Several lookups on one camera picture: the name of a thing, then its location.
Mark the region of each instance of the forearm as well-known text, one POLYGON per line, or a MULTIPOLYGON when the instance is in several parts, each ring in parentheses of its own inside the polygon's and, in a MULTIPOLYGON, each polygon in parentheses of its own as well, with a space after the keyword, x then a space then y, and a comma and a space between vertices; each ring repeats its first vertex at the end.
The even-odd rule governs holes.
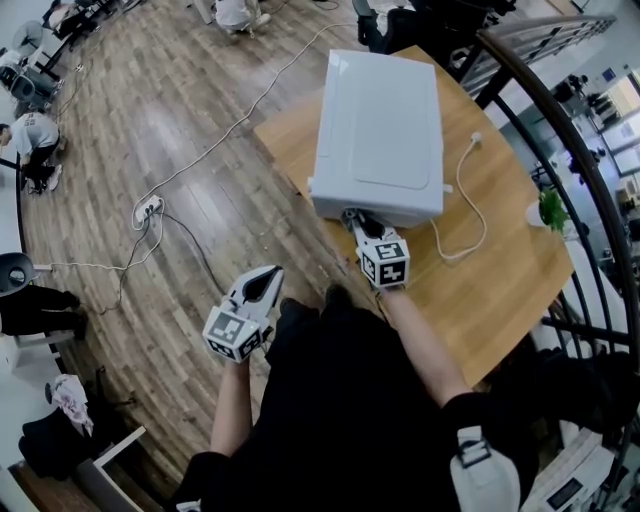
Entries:
POLYGON ((213 420, 211 451, 230 457, 249 437, 252 426, 249 360, 228 362, 213 420))
POLYGON ((381 297, 409 361, 435 402, 442 407, 453 397, 469 393, 471 389, 447 346, 404 290, 383 290, 381 297))

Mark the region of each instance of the wooden table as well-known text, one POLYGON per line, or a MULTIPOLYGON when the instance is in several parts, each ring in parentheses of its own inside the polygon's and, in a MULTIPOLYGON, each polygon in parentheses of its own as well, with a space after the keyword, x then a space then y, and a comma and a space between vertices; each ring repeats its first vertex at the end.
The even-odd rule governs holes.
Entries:
MULTIPOLYGON (((417 47, 399 57, 435 64, 417 47)), ((465 191, 483 212, 487 238, 475 253, 445 263, 436 251, 429 223, 400 230, 411 252, 407 292, 449 345, 465 378, 475 385, 520 342, 571 276, 573 267, 561 237, 532 228, 525 210, 537 189, 507 141, 467 93, 436 65, 444 136, 444 214, 436 220, 443 250, 452 254, 476 243, 482 226, 455 187, 455 169, 471 134, 482 145, 467 158, 461 176, 465 191)), ((322 91, 255 129, 275 166, 309 200, 322 91)), ((338 222, 326 220, 335 247, 355 261, 355 241, 338 222)))

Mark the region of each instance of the power strip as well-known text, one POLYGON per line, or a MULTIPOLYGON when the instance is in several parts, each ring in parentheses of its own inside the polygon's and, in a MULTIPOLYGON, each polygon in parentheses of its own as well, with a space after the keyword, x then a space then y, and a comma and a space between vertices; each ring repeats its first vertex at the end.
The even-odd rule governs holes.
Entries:
POLYGON ((136 220, 140 224, 144 224, 144 221, 151 215, 153 215, 153 212, 160 210, 161 205, 162 198, 158 197, 155 194, 152 195, 136 209, 136 220))

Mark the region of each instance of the white appliance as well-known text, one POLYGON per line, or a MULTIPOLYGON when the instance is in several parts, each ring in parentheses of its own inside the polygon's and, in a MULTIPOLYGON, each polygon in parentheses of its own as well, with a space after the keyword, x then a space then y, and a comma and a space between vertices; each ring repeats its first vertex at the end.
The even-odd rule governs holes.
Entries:
POLYGON ((613 459, 613 453, 602 447, 602 436, 583 428, 536 477, 520 511, 579 510, 606 480, 613 459))
POLYGON ((413 227, 442 213, 443 142, 435 69, 373 53, 329 55, 311 198, 413 227))

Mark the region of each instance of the white box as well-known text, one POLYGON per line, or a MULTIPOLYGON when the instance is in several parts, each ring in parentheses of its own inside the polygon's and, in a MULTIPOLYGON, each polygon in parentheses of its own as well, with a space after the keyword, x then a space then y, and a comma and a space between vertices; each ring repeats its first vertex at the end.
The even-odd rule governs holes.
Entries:
POLYGON ((332 50, 310 192, 316 213, 375 212, 397 227, 442 213, 443 142, 435 69, 332 50))

